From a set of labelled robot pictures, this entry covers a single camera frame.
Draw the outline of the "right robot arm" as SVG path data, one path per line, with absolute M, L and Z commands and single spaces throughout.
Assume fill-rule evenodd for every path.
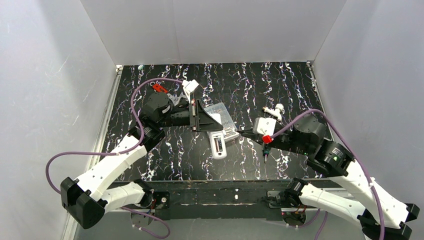
M 265 200 L 272 208 L 283 205 L 315 207 L 351 222 L 368 240 L 408 240 L 420 208 L 403 203 L 384 190 L 347 144 L 326 138 L 331 123 L 319 122 L 320 111 L 311 109 L 282 126 L 273 118 L 258 117 L 243 137 L 261 144 L 265 154 L 278 149 L 304 155 L 307 165 L 353 196 L 347 199 L 294 178 L 285 190 Z

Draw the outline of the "white remote battery cover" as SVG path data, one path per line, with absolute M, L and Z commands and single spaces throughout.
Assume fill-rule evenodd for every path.
M 219 113 L 211 113 L 210 116 L 214 121 L 214 125 L 222 125 L 221 115 Z

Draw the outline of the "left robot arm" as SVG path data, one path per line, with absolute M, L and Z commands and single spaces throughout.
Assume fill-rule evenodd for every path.
M 114 188 L 110 185 L 165 138 L 165 128 L 188 126 L 194 132 L 224 129 L 198 99 L 175 105 L 164 92 L 154 92 L 148 97 L 138 120 L 141 125 L 133 126 L 112 152 L 94 167 L 76 179 L 67 177 L 61 182 L 62 206 L 83 229 L 93 227 L 112 210 L 152 204 L 154 189 L 143 180 Z

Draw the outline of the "white remote control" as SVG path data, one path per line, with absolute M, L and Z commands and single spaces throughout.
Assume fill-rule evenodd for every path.
M 208 138 L 211 148 L 211 155 L 214 160 L 222 160 L 227 157 L 227 148 L 223 131 L 210 131 Z

